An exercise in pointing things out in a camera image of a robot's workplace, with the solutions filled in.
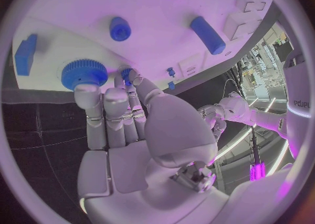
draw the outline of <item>cable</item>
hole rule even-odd
[[[223,88],[223,96],[222,96],[222,98],[224,98],[224,95],[225,95],[225,88],[226,88],[226,83],[227,83],[229,80],[232,80],[232,81],[235,83],[236,88],[237,88],[237,90],[238,90],[238,87],[237,87],[237,84],[236,84],[235,80],[234,80],[234,79],[229,78],[227,81],[225,81],[224,88]]]

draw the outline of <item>blue object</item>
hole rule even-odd
[[[31,34],[23,40],[15,53],[16,73],[19,76],[29,76],[31,66],[34,61],[37,35]]]
[[[109,30],[111,38],[118,42],[125,41],[131,35],[128,22],[121,17],[113,18]]]
[[[66,65],[61,73],[62,84],[72,91],[79,84],[102,86],[106,83],[107,79],[108,74],[105,66],[90,59],[73,61]]]
[[[190,27],[212,55],[220,54],[225,49],[225,42],[202,16],[193,19]]]
[[[129,72],[131,71],[131,68],[127,68],[121,72],[121,77],[125,81],[126,86],[131,86],[131,82],[129,80]]]
[[[175,71],[173,70],[173,67],[168,68],[167,71],[171,77],[175,78]]]
[[[171,82],[168,83],[168,85],[169,85],[169,89],[170,89],[170,90],[174,90],[174,89],[175,89],[175,84],[174,84],[174,82],[171,81]]]

